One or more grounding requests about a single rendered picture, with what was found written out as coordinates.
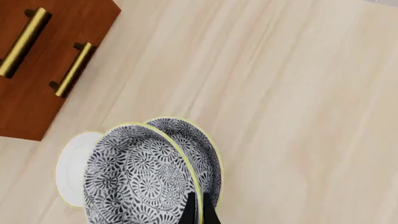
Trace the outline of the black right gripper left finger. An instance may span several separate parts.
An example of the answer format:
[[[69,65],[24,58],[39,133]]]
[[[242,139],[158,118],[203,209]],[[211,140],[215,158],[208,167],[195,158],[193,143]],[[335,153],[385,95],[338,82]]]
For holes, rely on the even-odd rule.
[[[178,224],[198,224],[198,199],[194,192],[188,194],[187,202]]]

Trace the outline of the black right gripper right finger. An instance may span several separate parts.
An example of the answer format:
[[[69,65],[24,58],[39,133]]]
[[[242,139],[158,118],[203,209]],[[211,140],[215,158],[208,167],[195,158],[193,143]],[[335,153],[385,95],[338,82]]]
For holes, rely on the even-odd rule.
[[[203,224],[221,224],[207,192],[203,194]]]

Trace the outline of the black white patterned bowl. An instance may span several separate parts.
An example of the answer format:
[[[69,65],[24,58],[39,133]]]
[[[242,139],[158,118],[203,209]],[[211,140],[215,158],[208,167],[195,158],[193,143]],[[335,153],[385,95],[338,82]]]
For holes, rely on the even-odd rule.
[[[190,192],[203,224],[203,194],[216,211],[223,170],[202,128],[160,117],[77,134],[58,155],[54,181],[67,205],[84,209],[86,224],[178,224]]]

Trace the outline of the red-brown wooden cabinet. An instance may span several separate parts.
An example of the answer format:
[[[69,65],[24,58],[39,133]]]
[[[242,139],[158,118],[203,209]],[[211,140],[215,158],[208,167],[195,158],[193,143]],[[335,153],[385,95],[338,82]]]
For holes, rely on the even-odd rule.
[[[29,21],[26,9],[52,18],[11,79],[0,76],[0,136],[40,141],[66,98],[55,95],[79,53],[75,42],[100,45],[121,10],[114,0],[0,0],[0,59]]]

